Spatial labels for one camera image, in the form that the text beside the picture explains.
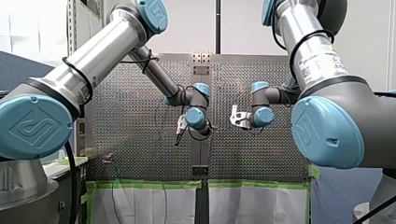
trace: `robotic arm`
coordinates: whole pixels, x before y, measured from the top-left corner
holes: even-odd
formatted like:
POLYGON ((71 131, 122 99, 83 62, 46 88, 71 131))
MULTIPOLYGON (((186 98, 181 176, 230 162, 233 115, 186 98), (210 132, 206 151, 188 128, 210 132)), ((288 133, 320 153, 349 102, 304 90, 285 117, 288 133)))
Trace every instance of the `robotic arm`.
POLYGON ((87 104, 95 89, 126 56, 138 65, 167 98, 169 105, 190 105, 186 123, 208 135, 205 118, 209 88, 196 83, 179 87, 161 65, 150 59, 144 46, 167 27, 162 1, 145 0, 116 5, 108 25, 78 49, 64 64, 43 78, 29 78, 0 102, 0 156, 33 160, 60 149, 72 132, 79 107, 87 104))
POLYGON ((347 2, 338 0, 265 1, 263 24, 282 36, 291 75, 281 87, 253 84, 252 113, 234 107, 231 121, 241 128, 265 127, 274 120, 271 104, 295 104, 294 141, 314 164, 394 169, 396 100, 375 96, 363 78, 348 73, 332 47, 346 11, 347 2))
POLYGON ((27 79, 0 100, 0 215, 6 223, 58 222, 57 200, 49 204, 55 208, 53 213, 48 211, 53 222, 48 218, 42 221, 33 213, 30 217, 13 214, 20 213, 21 204, 35 207, 40 200, 55 195, 58 185, 48 181, 38 159, 62 148, 71 135, 80 106, 92 99, 93 90, 128 54, 169 105, 190 107, 181 120, 184 128, 210 135, 205 117, 208 86, 178 86, 145 47, 152 36, 166 29, 167 23, 161 0, 118 4, 108 15, 107 26, 73 55, 63 58, 63 64, 43 78, 27 79))

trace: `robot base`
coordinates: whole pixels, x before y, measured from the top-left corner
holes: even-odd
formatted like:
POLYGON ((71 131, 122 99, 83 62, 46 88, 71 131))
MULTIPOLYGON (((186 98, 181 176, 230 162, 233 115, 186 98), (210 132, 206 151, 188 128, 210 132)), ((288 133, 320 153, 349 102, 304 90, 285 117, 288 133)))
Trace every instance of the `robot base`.
POLYGON ((47 191, 40 195, 0 205, 0 220, 4 224, 57 224, 60 215, 59 184, 50 181, 47 191))

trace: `gray panel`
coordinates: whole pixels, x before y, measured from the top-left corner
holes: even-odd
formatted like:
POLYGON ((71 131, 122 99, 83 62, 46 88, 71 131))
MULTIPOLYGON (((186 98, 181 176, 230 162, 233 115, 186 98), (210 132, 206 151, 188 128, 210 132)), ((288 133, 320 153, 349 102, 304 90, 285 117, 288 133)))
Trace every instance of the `gray panel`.
POLYGON ((291 108, 273 105, 276 121, 262 131, 243 131, 230 124, 233 105, 249 111, 249 87, 255 81, 278 86, 289 74, 287 57, 213 56, 213 124, 210 178, 304 181, 307 162, 291 136, 291 108))
MULTIPOLYGON (((160 58, 176 83, 187 86, 199 81, 192 74, 191 55, 163 54, 160 58)), ((249 110, 251 83, 282 84, 289 73, 287 58, 211 55, 210 63, 208 117, 219 128, 209 144, 200 144, 201 150, 210 150, 210 177, 304 181, 307 162, 291 137, 290 108, 274 105, 276 122, 261 133, 242 131, 229 121, 233 104, 249 110)), ((137 66, 123 63, 114 69, 96 89, 87 112, 87 146, 97 154, 90 162, 89 179, 116 176, 112 165, 102 163, 109 153, 114 153, 120 177, 130 179, 192 179, 191 166, 199 154, 200 163, 206 164, 205 150, 192 151, 196 144, 191 145, 187 133, 180 146, 174 146, 180 108, 160 105, 155 124, 155 108, 162 98, 137 66)))
MULTIPOLYGON (((162 65, 177 84, 190 85, 190 61, 165 61, 162 57, 162 65)), ((159 105, 162 98, 134 64, 119 64, 99 85, 92 102, 97 158, 90 163, 89 179, 114 178, 115 169, 102 163, 109 153, 114 153, 122 178, 191 179, 188 135, 174 146, 180 107, 159 105)))

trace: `green tape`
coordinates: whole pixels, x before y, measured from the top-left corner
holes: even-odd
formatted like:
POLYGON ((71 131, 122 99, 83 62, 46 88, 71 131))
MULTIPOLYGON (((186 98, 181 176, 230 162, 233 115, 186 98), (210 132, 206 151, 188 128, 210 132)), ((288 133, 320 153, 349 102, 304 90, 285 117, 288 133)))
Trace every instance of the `green tape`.
POLYGON ((147 180, 128 180, 117 179, 93 181, 87 183, 89 189, 198 189, 201 181, 147 181, 147 180))
POLYGON ((309 189, 309 183, 287 183, 261 180, 209 180, 210 188, 255 187, 263 189, 309 189))
MULTIPOLYGON (((75 157, 75 161, 76 163, 79 163, 83 160, 85 160, 85 157, 75 157)), ((61 161, 58 162, 60 165, 69 165, 69 160, 68 159, 63 159, 61 161)))
POLYGON ((93 189, 87 186, 87 222, 91 224, 92 201, 94 197, 93 189))
POLYGON ((87 194, 82 195, 82 196, 81 196, 81 204, 84 204, 84 203, 87 202, 87 201, 88 201, 87 194))
POLYGON ((308 166, 308 174, 309 176, 314 177, 315 179, 320 179, 320 170, 315 165, 308 166))

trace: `end effector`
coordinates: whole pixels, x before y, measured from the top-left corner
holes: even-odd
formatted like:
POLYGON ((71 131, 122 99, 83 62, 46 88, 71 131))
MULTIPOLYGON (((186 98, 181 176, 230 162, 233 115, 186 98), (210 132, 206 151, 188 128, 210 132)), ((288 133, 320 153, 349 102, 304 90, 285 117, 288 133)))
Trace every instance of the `end effector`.
POLYGON ((265 81, 255 82, 250 88, 251 112, 237 112, 237 105, 233 105, 231 124, 245 130, 265 128, 276 118, 271 105, 293 105, 300 93, 292 77, 280 87, 270 87, 265 81))

